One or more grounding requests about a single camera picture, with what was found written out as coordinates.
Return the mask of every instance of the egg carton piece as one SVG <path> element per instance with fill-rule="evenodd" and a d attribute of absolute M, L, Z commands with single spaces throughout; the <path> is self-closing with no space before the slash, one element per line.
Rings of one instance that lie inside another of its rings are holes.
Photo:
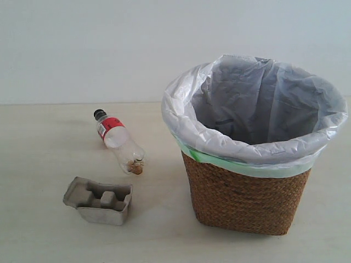
<path fill-rule="evenodd" d="M 120 226 L 128 217 L 133 185 L 101 184 L 75 177 L 63 202 L 78 210 L 88 222 Z"/>

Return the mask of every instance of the brown wicker basket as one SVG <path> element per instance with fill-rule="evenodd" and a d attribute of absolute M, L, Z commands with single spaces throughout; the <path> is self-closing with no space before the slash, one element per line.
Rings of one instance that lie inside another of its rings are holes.
<path fill-rule="evenodd" d="M 310 170 L 289 178 L 255 178 L 182 155 L 199 222 L 273 236 L 288 232 Z"/>

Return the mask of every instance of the red label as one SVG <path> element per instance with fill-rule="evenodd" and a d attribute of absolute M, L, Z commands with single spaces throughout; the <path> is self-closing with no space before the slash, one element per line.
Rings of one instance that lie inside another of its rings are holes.
<path fill-rule="evenodd" d="M 101 122 L 98 126 L 98 132 L 100 137 L 104 140 L 106 133 L 108 133 L 110 129 L 118 126 L 124 127 L 123 123 L 121 123 L 120 120 L 115 117 L 110 117 L 103 120 L 103 122 Z"/>

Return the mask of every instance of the plastic bottle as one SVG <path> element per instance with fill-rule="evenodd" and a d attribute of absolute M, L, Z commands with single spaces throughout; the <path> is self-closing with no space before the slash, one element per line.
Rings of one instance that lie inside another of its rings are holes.
<path fill-rule="evenodd" d="M 144 150 L 131 138 L 128 130 L 119 119 L 109 116 L 99 109 L 94 112 L 98 133 L 116 156 L 120 167 L 127 173 L 141 174 L 144 165 Z"/>

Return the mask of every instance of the table surface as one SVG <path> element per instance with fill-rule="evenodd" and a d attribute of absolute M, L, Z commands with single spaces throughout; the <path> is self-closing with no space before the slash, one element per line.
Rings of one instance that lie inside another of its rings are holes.
<path fill-rule="evenodd" d="M 143 175 L 125 175 L 103 145 L 100 107 L 146 150 Z M 350 124 L 317 160 L 289 233 L 270 237 L 197 222 L 159 103 L 0 106 L 0 119 L 0 262 L 350 262 Z M 65 206 L 76 176 L 132 183 L 126 223 L 88 223 Z"/>

